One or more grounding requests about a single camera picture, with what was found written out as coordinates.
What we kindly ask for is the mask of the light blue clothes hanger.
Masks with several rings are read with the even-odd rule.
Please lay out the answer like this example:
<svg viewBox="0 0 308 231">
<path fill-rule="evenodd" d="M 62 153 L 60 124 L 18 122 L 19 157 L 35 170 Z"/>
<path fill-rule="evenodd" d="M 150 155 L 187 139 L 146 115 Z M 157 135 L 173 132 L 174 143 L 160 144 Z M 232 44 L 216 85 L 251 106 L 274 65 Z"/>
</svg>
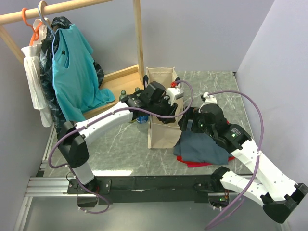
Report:
<svg viewBox="0 0 308 231">
<path fill-rule="evenodd" d="M 52 29 L 51 24 L 47 20 L 45 20 L 45 17 L 43 16 L 43 8 L 45 6 L 47 6 L 47 3 L 43 0 L 41 0 L 39 2 L 38 6 L 37 6 L 37 10 L 38 10 L 39 17 L 40 17 L 42 23 L 47 26 L 47 28 L 50 30 L 50 32 L 53 36 L 53 41 L 52 41 L 52 44 L 51 44 L 51 51 L 52 51 L 52 56 L 54 56 L 54 42 L 55 42 L 55 39 L 56 39 L 56 33 Z"/>
</svg>

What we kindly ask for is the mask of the wooden clothes rack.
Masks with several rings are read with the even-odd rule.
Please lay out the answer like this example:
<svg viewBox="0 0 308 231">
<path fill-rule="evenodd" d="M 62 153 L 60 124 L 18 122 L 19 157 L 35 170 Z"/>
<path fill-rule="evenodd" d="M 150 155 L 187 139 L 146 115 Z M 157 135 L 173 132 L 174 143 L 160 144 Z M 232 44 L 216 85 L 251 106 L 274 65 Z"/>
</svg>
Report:
<svg viewBox="0 0 308 231">
<path fill-rule="evenodd" d="M 39 16 L 46 25 L 47 34 L 43 44 L 52 39 L 47 54 L 37 58 L 39 67 L 34 70 L 37 75 L 34 85 L 41 91 L 39 99 L 48 105 L 50 111 L 53 111 L 53 107 L 47 93 L 53 94 L 61 114 L 51 114 L 55 126 L 62 126 L 62 122 L 57 122 L 59 118 L 64 122 L 90 119 L 120 103 L 121 90 L 133 94 L 136 87 L 144 88 L 140 1 L 133 2 L 138 66 L 105 75 L 102 88 L 97 78 L 96 62 L 92 57 L 93 48 L 78 27 L 71 24 L 69 28 L 59 27 L 54 30 L 44 18 L 48 13 L 59 13 L 99 3 L 98 0 L 72 0 L 49 6 L 41 1 L 36 9 L 26 12 L 26 16 L 30 18 Z"/>
</svg>

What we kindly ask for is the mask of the dark floral hanging garment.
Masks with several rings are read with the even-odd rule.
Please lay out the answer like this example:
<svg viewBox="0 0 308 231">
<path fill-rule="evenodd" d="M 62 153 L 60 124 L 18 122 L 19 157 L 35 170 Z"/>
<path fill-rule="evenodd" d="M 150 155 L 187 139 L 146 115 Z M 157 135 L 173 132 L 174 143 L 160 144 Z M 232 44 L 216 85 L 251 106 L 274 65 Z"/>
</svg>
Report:
<svg viewBox="0 0 308 231">
<path fill-rule="evenodd" d="M 72 23 L 64 16 L 55 17 L 51 23 L 52 28 L 56 29 L 69 29 Z M 47 100 L 48 107 L 51 112 L 51 117 L 55 126 L 57 135 L 61 131 L 62 125 L 66 122 L 66 119 L 62 113 L 62 110 L 57 102 L 55 90 L 52 85 L 52 51 L 51 45 L 53 41 L 53 35 L 51 31 L 47 29 L 46 38 L 43 40 L 40 51 L 40 81 L 43 89 L 45 99 Z M 54 51 L 58 50 L 59 45 L 59 33 L 56 33 L 56 39 L 53 45 Z M 104 72 L 101 66 L 94 61 L 94 68 L 96 70 L 99 86 L 103 82 Z"/>
</svg>

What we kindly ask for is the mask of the aluminium frame rail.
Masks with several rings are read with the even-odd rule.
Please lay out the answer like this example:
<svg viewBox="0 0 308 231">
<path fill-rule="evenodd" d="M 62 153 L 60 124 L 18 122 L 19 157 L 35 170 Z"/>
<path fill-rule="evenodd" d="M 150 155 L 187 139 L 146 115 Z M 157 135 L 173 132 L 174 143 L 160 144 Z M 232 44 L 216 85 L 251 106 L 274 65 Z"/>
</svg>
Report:
<svg viewBox="0 0 308 231">
<path fill-rule="evenodd" d="M 149 149 L 148 134 L 125 123 L 89 146 L 89 165 L 109 190 L 93 208 L 80 211 L 77 194 L 68 194 L 72 179 L 65 159 L 49 141 L 43 172 L 29 180 L 21 215 L 24 231 L 202 231 L 219 213 L 209 197 L 223 196 L 213 188 L 218 166 L 188 168 L 172 149 Z"/>
</svg>

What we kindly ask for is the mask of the red folded cloth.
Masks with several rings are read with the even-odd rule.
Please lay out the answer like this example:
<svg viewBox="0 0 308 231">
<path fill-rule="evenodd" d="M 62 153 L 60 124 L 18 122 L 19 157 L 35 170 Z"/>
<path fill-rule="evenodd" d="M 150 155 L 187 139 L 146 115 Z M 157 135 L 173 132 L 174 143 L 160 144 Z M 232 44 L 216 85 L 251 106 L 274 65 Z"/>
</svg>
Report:
<svg viewBox="0 0 308 231">
<path fill-rule="evenodd" d="M 228 164 L 230 161 L 234 160 L 235 157 L 233 156 L 230 156 L 228 157 L 228 160 L 226 163 L 223 163 L 223 164 L 214 164 L 214 163 L 210 163 L 210 162 L 193 162 L 193 161 L 184 161 L 182 159 L 182 156 L 176 156 L 176 160 L 179 161 L 179 162 L 182 162 L 184 164 L 186 164 L 186 166 L 188 168 L 194 168 L 194 167 L 204 167 L 204 166 L 210 166 L 210 165 L 225 165 L 225 164 Z"/>
</svg>

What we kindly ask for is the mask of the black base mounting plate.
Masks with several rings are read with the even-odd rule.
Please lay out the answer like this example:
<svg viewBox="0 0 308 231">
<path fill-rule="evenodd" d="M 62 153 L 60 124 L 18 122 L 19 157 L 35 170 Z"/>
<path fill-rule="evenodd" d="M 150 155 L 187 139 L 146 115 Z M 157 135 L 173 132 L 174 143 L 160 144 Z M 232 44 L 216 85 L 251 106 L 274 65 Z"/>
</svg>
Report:
<svg viewBox="0 0 308 231">
<path fill-rule="evenodd" d="M 108 176 L 97 177 L 88 189 L 99 193 L 110 204 L 186 202 L 208 203 L 209 195 L 226 190 L 210 175 Z"/>
</svg>

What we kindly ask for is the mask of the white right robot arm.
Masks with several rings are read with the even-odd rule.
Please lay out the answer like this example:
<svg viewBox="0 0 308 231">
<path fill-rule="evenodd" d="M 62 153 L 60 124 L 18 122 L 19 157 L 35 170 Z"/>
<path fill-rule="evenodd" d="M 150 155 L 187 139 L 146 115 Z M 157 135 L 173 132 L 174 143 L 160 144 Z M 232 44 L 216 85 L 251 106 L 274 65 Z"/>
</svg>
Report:
<svg viewBox="0 0 308 231">
<path fill-rule="evenodd" d="M 240 160 L 257 178 L 250 183 L 226 167 L 219 167 L 211 180 L 212 189 L 244 192 L 244 196 L 262 206 L 275 222 L 284 223 L 308 193 L 304 183 L 296 183 L 283 174 L 260 150 L 255 141 L 237 124 L 225 118 L 215 103 L 191 107 L 179 121 L 182 131 L 205 133 L 233 157 Z"/>
</svg>

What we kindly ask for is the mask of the turquoise hanging shirt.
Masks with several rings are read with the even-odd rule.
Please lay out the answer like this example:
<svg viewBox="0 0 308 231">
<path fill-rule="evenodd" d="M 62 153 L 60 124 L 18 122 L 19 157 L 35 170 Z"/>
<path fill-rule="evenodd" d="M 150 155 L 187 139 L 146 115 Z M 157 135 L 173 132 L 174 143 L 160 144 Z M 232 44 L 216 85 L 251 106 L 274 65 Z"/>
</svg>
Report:
<svg viewBox="0 0 308 231">
<path fill-rule="evenodd" d="M 81 122 L 84 112 L 115 101 L 108 88 L 100 89 L 93 48 L 75 24 L 58 29 L 58 50 L 52 59 L 52 85 L 67 121 Z"/>
</svg>

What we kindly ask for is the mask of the grey folded cloth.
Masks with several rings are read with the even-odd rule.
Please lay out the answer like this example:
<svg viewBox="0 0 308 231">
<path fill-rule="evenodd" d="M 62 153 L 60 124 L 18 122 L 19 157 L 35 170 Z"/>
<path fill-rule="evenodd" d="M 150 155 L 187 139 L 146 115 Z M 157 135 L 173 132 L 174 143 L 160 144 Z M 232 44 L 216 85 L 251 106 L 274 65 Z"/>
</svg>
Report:
<svg viewBox="0 0 308 231">
<path fill-rule="evenodd" d="M 183 131 L 178 143 L 173 148 L 173 154 L 182 161 L 225 165 L 231 155 L 219 147 L 215 141 L 205 133 Z"/>
</svg>

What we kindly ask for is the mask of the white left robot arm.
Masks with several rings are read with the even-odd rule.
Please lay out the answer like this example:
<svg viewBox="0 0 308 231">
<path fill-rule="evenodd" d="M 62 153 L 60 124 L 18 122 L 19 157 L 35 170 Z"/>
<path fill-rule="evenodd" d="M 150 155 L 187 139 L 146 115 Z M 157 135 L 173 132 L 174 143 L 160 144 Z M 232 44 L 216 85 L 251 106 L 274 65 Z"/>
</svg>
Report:
<svg viewBox="0 0 308 231">
<path fill-rule="evenodd" d="M 89 166 L 88 146 L 110 129 L 149 113 L 159 115 L 165 124 L 175 122 L 177 100 L 183 97 L 179 83 L 170 88 L 153 81 L 143 90 L 136 90 L 122 98 L 112 108 L 88 120 L 73 124 L 66 122 L 59 137 L 59 150 L 79 180 L 84 193 L 97 189 L 97 180 Z"/>
</svg>

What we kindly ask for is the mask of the cream canvas tote bag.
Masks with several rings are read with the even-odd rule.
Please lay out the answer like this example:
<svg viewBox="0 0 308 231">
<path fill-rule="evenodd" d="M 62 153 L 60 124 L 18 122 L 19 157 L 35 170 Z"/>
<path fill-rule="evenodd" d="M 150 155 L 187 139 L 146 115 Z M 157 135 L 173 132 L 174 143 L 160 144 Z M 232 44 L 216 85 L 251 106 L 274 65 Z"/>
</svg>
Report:
<svg viewBox="0 0 308 231">
<path fill-rule="evenodd" d="M 149 80 L 161 83 L 165 88 L 171 86 L 178 76 L 175 68 L 146 68 L 146 75 Z M 178 122 L 182 116 L 176 117 L 174 123 L 164 124 L 155 116 L 149 118 L 148 148 L 166 149 L 173 148 L 181 136 Z"/>
</svg>

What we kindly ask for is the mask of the Pocari Sweat bottle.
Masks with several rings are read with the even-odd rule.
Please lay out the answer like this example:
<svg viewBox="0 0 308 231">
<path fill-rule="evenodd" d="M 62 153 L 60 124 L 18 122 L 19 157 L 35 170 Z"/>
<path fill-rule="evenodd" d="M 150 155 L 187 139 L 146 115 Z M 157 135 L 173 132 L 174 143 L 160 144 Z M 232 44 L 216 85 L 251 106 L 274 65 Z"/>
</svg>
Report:
<svg viewBox="0 0 308 231">
<path fill-rule="evenodd" d="M 138 118 L 136 118 L 137 122 L 137 129 L 140 132 L 147 133 L 149 128 L 149 116 L 148 115 L 142 115 Z"/>
</svg>

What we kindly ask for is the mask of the orange clothes hanger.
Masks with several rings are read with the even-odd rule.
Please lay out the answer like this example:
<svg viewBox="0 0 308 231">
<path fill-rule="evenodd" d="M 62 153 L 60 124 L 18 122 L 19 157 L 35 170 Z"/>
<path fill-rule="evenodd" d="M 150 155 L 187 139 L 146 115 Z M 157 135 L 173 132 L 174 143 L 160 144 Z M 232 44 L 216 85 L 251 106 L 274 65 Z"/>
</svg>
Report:
<svg viewBox="0 0 308 231">
<path fill-rule="evenodd" d="M 30 42 L 29 42 L 29 46 L 32 46 L 34 41 L 37 41 L 39 39 L 39 27 L 41 26 L 41 23 L 36 27 L 34 28 L 31 24 L 29 24 L 26 20 L 26 10 L 27 8 L 22 8 L 21 12 L 22 12 L 22 20 L 24 22 L 24 24 L 28 27 L 31 28 L 32 30 L 32 36 L 31 36 L 31 39 L 30 39 Z"/>
</svg>

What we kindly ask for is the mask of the white hanging garment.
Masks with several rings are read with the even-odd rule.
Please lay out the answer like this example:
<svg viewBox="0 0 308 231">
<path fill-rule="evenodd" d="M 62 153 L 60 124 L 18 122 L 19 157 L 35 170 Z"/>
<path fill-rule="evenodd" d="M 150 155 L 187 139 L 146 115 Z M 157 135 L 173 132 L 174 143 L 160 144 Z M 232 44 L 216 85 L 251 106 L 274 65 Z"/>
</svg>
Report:
<svg viewBox="0 0 308 231">
<path fill-rule="evenodd" d="M 42 41 L 47 35 L 47 26 L 40 19 L 36 19 L 33 27 L 38 27 L 39 38 L 31 46 L 21 49 L 24 54 L 23 65 L 26 73 L 33 108 L 38 110 L 42 125 L 46 128 L 53 124 L 51 112 L 45 99 L 40 81 L 40 51 Z"/>
</svg>

